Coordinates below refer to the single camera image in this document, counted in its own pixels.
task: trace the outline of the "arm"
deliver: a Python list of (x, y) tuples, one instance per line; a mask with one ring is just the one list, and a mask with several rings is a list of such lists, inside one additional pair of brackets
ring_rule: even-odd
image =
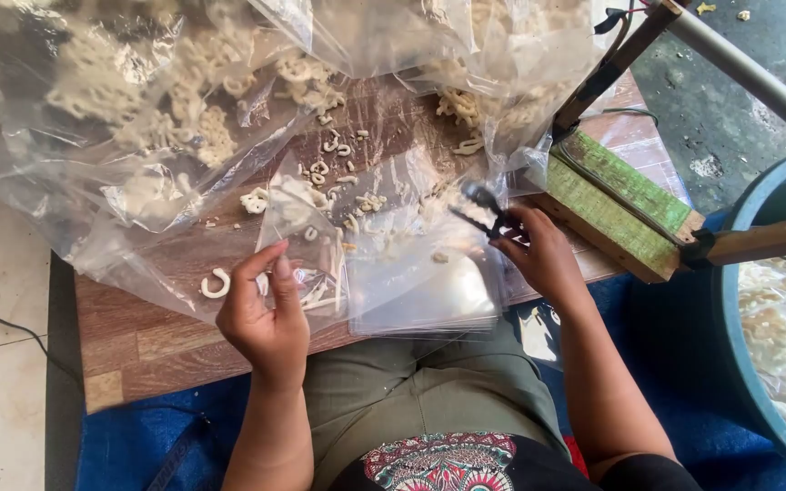
[[(283, 255), (286, 249), (282, 240), (236, 266), (217, 314), (220, 332), (253, 365), (245, 422), (226, 469), (224, 491), (311, 487), (311, 428), (302, 392), (309, 331), (290, 261)], [(272, 262), (275, 309), (267, 310), (255, 279)]]
[(493, 244), (560, 316), (569, 422), (590, 477), (599, 481), (616, 462), (637, 453), (675, 460), (660, 421), (599, 316), (569, 242), (541, 211), (511, 208), (510, 212), (532, 239), (529, 251), (508, 238)]

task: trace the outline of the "green pants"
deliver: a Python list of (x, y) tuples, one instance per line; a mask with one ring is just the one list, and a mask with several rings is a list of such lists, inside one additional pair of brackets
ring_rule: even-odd
[(458, 341), (374, 338), (311, 355), (304, 388), (312, 490), (380, 444), (426, 433), (511, 433), (569, 458), (548, 387), (505, 321)]

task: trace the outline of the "fingernail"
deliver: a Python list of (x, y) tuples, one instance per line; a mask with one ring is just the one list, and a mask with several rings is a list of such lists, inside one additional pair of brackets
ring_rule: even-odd
[(275, 263), (275, 276), (281, 279), (286, 278), (290, 274), (292, 274), (290, 260), (284, 254), (281, 254), (278, 256), (278, 262)]

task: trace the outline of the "blue mat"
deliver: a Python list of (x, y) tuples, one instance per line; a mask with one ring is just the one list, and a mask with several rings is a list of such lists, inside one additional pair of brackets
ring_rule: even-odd
[[(631, 276), (589, 286), (611, 336), (636, 382), (669, 434), (681, 463), (706, 490), (786, 490), (786, 460), (770, 441), (724, 418), (701, 411), (666, 389), (641, 363), (627, 329), (625, 299)], [(512, 309), (531, 310), (543, 301)], [(566, 416), (562, 373), (539, 363), (550, 387), (563, 433), (571, 434)], [(203, 411), (208, 424), (186, 447), (181, 464), (165, 489), (217, 489), (241, 427), (249, 376), (236, 376), (190, 391), (154, 397), (125, 409), (84, 418), (76, 488), (80, 491), (146, 489), (181, 433), (200, 416), (162, 406)]]

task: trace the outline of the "wooden table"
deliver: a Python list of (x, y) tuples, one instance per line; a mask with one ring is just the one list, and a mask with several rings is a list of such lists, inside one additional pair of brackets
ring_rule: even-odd
[[(360, 96), (351, 94), (348, 95), (348, 100), (356, 98), (356, 103), (359, 104)], [(639, 88), (629, 72), (617, 82), (617, 92), (610, 106), (645, 107)], [(409, 124), (409, 131), (417, 133), (425, 123), (425, 120), (417, 118)], [(385, 125), (383, 131), (394, 132), (398, 129), (395, 125), (391, 128), (386, 128), (387, 126), (390, 125)], [(585, 120), (581, 128), (626, 162), (634, 165), (651, 181), (686, 201), (684, 186), (651, 118), (629, 113), (600, 115)], [(462, 128), (445, 130), (432, 137), (433, 142), (438, 144), (431, 151), (433, 162), (436, 162), (435, 159), (449, 159), (450, 147), (464, 139)], [(396, 133), (390, 133), (387, 138), (396, 138)], [(316, 132), (312, 136), (309, 130), (303, 135), (297, 135), (287, 147), (313, 151), (318, 143)], [(355, 164), (359, 165), (360, 158), (359, 155), (354, 156)], [(264, 183), (277, 163), (279, 162), (270, 164), (243, 187), (248, 190)], [(210, 214), (220, 218), (218, 226), (226, 225), (230, 221), (235, 223), (244, 220), (243, 210), (239, 217), (231, 216), (229, 212), (238, 210), (238, 194), (244, 193), (235, 192), (228, 196), (224, 203)], [(246, 228), (258, 230), (258, 223), (259, 218), (256, 218)], [(598, 281), (623, 272), (623, 269), (604, 253), (570, 230), (565, 231), (586, 281)], [(251, 230), (245, 232), (248, 234), (245, 237), (250, 237)], [(244, 254), (245, 240), (239, 242), (242, 244), (229, 253)], [(176, 243), (171, 247), (171, 251), (177, 253)], [(511, 303), (539, 296), (526, 285), (516, 270), (506, 273)], [(195, 278), (202, 277), (204, 273), (186, 271), (183, 274)], [(209, 323), (148, 303), (123, 290), (91, 281), (82, 275), (77, 276), (75, 289), (87, 412), (208, 384), (246, 373), (251, 369), (245, 358)], [(356, 340), (357, 338), (348, 333), (347, 324), (344, 322), (314, 336), (310, 350), (330, 350)]]

